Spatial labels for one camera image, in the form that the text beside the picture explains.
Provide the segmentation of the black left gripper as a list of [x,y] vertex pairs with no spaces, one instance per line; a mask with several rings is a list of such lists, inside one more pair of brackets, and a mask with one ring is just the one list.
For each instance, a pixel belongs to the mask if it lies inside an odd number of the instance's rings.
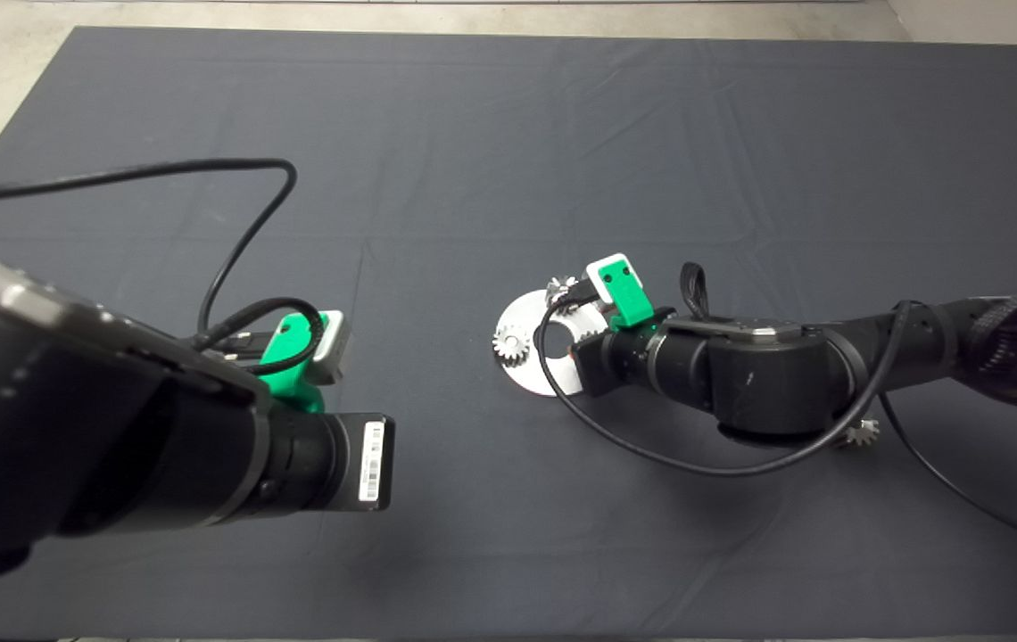
[[377,412],[336,414],[330,418],[338,447],[330,511],[384,511],[392,497],[397,423]]

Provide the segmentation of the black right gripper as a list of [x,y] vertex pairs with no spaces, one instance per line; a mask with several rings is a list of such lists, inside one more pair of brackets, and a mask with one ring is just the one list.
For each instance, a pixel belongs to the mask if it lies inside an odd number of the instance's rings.
[[638,333],[597,333],[566,349],[582,394],[598,398],[624,386],[646,386],[647,338]]

